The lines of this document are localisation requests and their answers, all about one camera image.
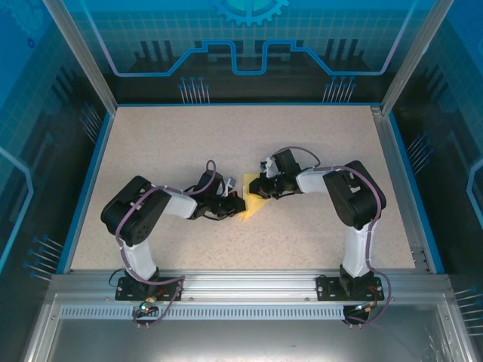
yellow cloth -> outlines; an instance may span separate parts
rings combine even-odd
[[[247,210],[240,214],[242,220],[241,222],[247,221],[254,213],[256,213],[269,201],[248,193],[248,186],[258,176],[258,173],[245,173],[243,175],[243,199],[245,200]]]

blue glass wall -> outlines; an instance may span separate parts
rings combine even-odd
[[[66,2],[120,103],[181,104],[381,101],[432,3]]]
[[[29,342],[106,110],[42,2],[0,1],[0,35],[0,360],[14,361]]]
[[[456,290],[483,289],[482,18],[454,2],[394,111]]]

beige tabletop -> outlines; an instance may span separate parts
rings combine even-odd
[[[72,262],[72,269],[123,266],[114,237],[100,221],[103,207],[141,175],[184,189],[198,182],[209,158],[224,177],[259,172],[260,162],[284,146],[303,146],[322,166],[360,160],[387,198],[377,227],[373,264],[414,263],[369,106],[121,107]],[[301,166],[312,159],[298,151]],[[344,228],[328,195],[271,200],[248,221],[162,216],[149,242],[163,269],[338,268]]]

gear logo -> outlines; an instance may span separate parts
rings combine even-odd
[[[29,36],[29,46],[33,48],[33,33],[44,25],[42,0],[0,0],[0,10],[10,11],[17,25]]]
[[[280,15],[281,7],[287,6],[288,0],[212,0],[212,3],[218,9],[218,15],[224,15],[226,21],[251,26],[272,21],[272,15]]]

